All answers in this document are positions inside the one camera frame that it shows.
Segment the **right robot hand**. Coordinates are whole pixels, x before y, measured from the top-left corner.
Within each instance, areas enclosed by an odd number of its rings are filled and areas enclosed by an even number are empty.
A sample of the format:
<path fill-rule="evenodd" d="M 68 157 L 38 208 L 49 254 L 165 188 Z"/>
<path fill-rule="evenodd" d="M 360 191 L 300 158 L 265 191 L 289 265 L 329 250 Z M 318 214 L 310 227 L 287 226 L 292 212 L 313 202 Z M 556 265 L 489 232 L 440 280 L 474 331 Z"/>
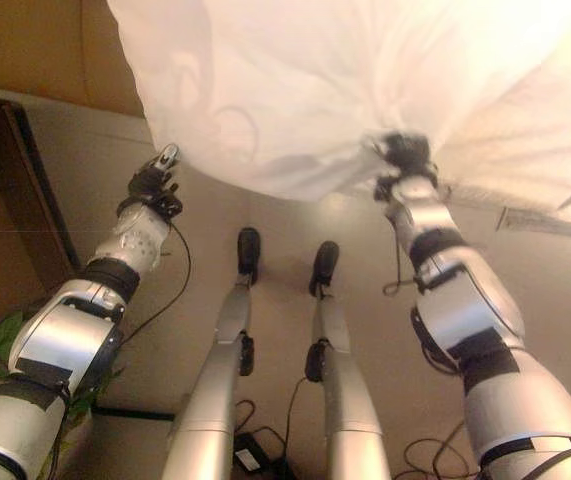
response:
<path fill-rule="evenodd" d="M 367 138 L 362 146 L 391 169 L 390 173 L 377 175 L 377 187 L 391 188 L 412 178 L 427 180 L 433 188 L 438 187 L 437 167 L 431 161 L 430 144 L 424 135 L 395 131 Z"/>

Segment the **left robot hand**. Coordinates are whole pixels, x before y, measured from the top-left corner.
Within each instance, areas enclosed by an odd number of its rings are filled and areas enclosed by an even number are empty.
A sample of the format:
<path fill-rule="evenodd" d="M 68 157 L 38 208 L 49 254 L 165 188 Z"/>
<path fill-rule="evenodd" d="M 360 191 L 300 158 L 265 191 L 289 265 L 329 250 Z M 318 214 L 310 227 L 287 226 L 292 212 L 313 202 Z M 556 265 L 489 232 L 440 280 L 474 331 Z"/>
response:
<path fill-rule="evenodd" d="M 129 197 L 144 204 L 165 205 L 175 199 L 178 186 L 172 182 L 180 160 L 180 148 L 170 143 L 133 175 L 128 184 Z"/>

